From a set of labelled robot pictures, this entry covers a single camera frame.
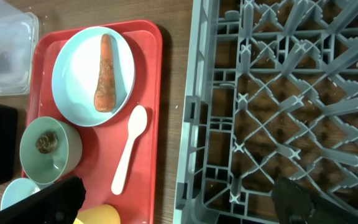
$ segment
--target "orange carrot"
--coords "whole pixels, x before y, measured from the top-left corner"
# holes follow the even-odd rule
[[[100,71],[98,87],[94,93],[94,107],[99,112],[111,112],[116,106],[116,82],[108,34],[102,35],[100,47]]]

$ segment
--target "wooden surface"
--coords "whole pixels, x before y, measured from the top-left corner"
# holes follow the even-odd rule
[[[182,0],[6,0],[49,32],[133,19],[156,23],[163,35],[160,127],[158,136],[155,223],[172,223],[193,1]],[[0,97],[19,110],[17,143],[25,128],[28,96]],[[15,178],[20,176],[16,164]],[[8,183],[0,185],[0,201]]]

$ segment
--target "white plastic spoon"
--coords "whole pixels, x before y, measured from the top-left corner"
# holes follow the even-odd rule
[[[116,174],[112,180],[111,191],[115,195],[122,193],[124,189],[125,180],[127,177],[129,160],[131,158],[132,148],[135,139],[144,132],[147,126],[147,113],[146,109],[137,105],[132,111],[131,117],[128,122],[128,140],[125,145],[124,152],[122,153],[121,160],[119,161]]]

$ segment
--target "dish rack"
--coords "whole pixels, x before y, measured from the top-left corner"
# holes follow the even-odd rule
[[[278,223],[281,175],[358,216],[358,0],[192,16],[174,223]]]

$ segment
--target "plastic container lid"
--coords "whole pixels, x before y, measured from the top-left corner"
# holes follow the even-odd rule
[[[0,0],[0,96],[28,94],[39,22]]]

